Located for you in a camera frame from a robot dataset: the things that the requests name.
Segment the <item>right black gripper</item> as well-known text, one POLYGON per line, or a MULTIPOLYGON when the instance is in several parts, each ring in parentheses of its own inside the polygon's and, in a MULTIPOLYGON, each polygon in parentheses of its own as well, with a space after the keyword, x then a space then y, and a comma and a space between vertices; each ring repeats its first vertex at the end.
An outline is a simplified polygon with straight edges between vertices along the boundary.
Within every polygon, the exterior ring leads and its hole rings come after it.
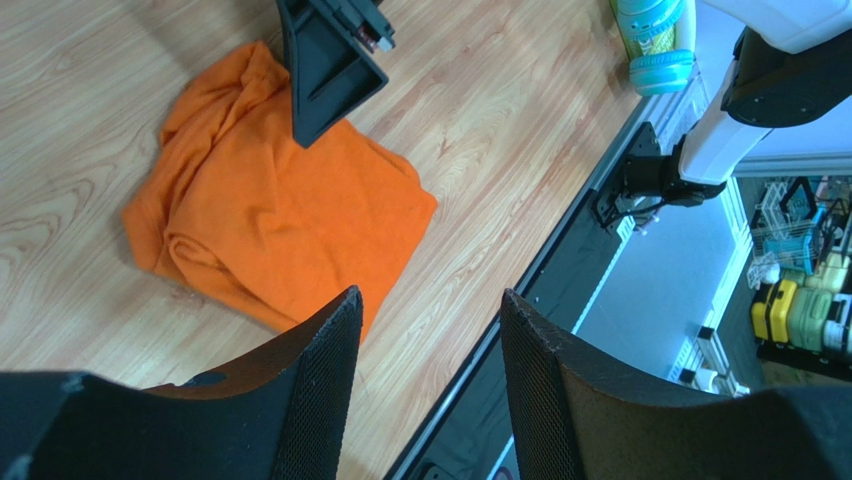
POLYGON ((388 83, 373 61, 396 47, 395 29, 370 0, 278 0, 283 64, 291 78, 292 135, 313 145, 388 83))

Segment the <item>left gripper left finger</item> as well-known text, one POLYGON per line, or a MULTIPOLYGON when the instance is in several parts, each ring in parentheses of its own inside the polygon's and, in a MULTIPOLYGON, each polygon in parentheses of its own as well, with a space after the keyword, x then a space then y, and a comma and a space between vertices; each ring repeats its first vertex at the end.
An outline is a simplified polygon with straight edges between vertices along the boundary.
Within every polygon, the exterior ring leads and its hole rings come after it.
POLYGON ((349 287, 309 319, 184 384, 85 371, 1 376, 5 479, 332 479, 363 321, 349 287))

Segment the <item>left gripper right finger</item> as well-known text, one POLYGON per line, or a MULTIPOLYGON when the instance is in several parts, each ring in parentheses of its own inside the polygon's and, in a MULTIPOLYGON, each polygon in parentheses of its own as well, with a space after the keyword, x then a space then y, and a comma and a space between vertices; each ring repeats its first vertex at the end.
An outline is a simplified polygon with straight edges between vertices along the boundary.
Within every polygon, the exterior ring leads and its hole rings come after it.
POLYGON ((513 290, 500 336, 524 479, 847 479, 851 390, 740 398, 643 372, 550 322, 513 290))

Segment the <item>orange t shirt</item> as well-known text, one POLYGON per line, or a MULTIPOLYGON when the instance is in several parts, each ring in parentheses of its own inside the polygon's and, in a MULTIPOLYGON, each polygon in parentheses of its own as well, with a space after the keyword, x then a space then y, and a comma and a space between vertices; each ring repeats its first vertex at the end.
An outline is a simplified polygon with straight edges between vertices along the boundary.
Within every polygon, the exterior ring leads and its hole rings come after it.
POLYGON ((357 286, 370 326, 436 199, 402 156, 340 121, 292 136, 291 81, 256 41, 197 76, 122 220, 137 266, 278 331, 357 286))

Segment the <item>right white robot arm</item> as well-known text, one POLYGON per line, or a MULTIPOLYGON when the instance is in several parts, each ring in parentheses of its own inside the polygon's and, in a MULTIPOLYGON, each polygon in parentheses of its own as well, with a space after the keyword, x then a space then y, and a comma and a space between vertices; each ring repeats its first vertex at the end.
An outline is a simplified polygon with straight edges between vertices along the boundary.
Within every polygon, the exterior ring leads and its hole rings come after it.
MULTIPOLYGON (((813 122, 851 94, 851 5, 847 1, 718 1, 739 20, 725 80, 669 154, 644 124, 597 197, 609 227, 632 214, 626 201, 698 206, 722 193, 736 166, 770 132, 813 122)), ((394 28, 375 1, 281 1, 290 76, 292 137, 325 144, 348 113, 387 84, 372 60, 394 47, 394 28)))

